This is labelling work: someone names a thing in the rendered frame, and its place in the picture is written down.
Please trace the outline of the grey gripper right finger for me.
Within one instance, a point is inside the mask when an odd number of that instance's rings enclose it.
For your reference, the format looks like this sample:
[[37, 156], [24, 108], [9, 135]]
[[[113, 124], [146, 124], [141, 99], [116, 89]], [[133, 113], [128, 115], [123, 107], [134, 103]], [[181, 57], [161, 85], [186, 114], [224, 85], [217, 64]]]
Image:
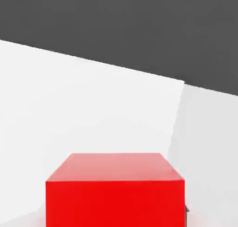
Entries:
[[185, 227], [206, 227], [203, 216], [191, 208], [185, 207]]

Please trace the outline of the small red cube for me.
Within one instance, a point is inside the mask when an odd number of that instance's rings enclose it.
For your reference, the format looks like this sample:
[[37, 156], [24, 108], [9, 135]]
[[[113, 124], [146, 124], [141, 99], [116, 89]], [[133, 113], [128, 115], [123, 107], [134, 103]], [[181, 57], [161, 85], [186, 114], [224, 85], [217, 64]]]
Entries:
[[159, 153], [71, 154], [46, 181], [46, 227], [186, 227], [185, 180]]

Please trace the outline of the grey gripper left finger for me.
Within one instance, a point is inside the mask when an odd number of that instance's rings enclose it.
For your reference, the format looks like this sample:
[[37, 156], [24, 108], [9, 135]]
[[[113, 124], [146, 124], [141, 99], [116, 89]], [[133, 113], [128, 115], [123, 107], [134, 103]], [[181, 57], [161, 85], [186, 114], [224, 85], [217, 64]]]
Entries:
[[21, 217], [19, 227], [46, 227], [46, 208], [41, 206], [37, 211]]

